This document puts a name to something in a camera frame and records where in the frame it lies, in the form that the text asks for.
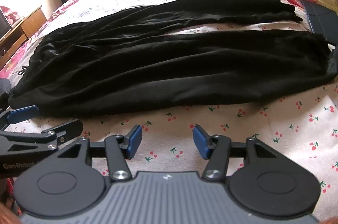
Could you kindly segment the black pants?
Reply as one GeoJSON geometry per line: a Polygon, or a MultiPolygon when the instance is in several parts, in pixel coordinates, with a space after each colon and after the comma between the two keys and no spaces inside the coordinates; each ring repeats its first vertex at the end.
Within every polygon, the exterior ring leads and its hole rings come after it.
{"type": "Polygon", "coordinates": [[[35,105],[49,117],[110,115],[248,103],[331,82],[337,52],[319,34],[175,34],[202,24],[282,20],[300,18],[278,0],[178,0],[67,25],[40,42],[8,104],[35,105]]]}

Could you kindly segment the dark grey folded garment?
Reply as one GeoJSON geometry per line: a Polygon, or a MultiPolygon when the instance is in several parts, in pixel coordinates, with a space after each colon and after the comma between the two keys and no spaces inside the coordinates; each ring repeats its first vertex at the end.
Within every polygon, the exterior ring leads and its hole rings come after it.
{"type": "Polygon", "coordinates": [[[9,93],[11,90],[11,82],[9,79],[0,78],[0,96],[4,93],[9,93]]]}

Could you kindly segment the wooden tv cabinet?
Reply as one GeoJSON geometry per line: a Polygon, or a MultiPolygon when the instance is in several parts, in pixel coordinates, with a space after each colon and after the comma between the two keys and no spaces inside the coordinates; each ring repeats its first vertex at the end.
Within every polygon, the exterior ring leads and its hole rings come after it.
{"type": "Polygon", "coordinates": [[[46,22],[41,6],[27,17],[16,22],[1,38],[1,69],[17,50],[31,38],[46,22]]]}

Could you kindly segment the black tv monitor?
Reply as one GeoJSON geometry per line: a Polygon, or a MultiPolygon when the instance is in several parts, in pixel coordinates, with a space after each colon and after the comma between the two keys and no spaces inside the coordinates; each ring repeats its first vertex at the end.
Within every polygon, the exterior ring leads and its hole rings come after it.
{"type": "Polygon", "coordinates": [[[8,22],[2,9],[0,9],[0,38],[3,38],[11,30],[11,24],[8,22]]]}

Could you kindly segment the cherry print bed sheet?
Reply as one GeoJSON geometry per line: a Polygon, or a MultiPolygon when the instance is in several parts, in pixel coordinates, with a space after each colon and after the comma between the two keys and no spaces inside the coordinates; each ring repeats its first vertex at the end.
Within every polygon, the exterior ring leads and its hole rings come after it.
{"type": "MultiPolygon", "coordinates": [[[[57,9],[14,54],[2,68],[1,77],[16,85],[39,42],[57,28],[169,1],[174,0],[72,0],[57,9]]],[[[136,124],[143,127],[143,141],[129,162],[134,172],[202,171],[206,161],[192,139],[192,128],[199,124],[210,134],[226,135],[236,142],[259,138],[307,168],[321,184],[316,218],[337,215],[337,82],[271,102],[180,106],[84,119],[83,136],[102,141],[111,134],[124,134],[136,124]]]]}

